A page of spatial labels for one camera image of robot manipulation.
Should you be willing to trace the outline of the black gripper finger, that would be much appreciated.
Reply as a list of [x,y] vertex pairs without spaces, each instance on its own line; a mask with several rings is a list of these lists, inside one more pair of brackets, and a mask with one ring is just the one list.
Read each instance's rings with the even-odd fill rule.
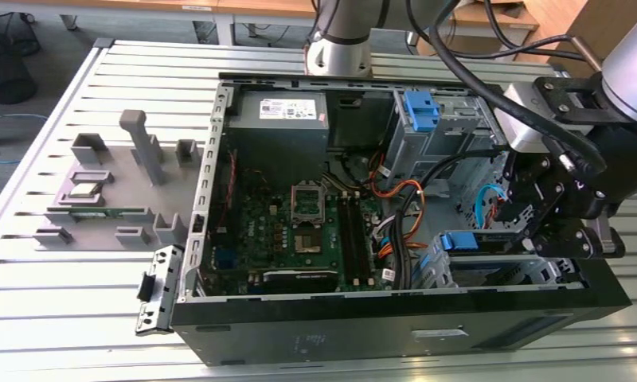
[[606,216],[531,220],[506,243],[507,254],[522,251],[541,258],[617,259],[623,257],[623,241]]
[[549,154],[507,153],[502,169],[507,200],[498,208],[498,221],[519,217],[529,209],[515,239],[581,239],[583,186]]

